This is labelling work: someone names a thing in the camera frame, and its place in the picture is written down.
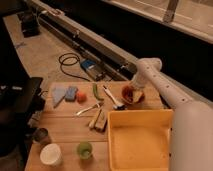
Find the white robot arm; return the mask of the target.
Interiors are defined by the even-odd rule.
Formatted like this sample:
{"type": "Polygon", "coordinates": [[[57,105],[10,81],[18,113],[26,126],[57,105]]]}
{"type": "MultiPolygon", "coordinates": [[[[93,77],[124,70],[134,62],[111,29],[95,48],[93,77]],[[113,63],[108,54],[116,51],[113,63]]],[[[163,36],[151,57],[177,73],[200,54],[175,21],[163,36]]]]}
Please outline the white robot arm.
{"type": "Polygon", "coordinates": [[[213,108],[194,99],[161,72],[159,58],[142,58],[131,80],[135,88],[149,81],[173,109],[169,171],[213,171],[213,108]]]}

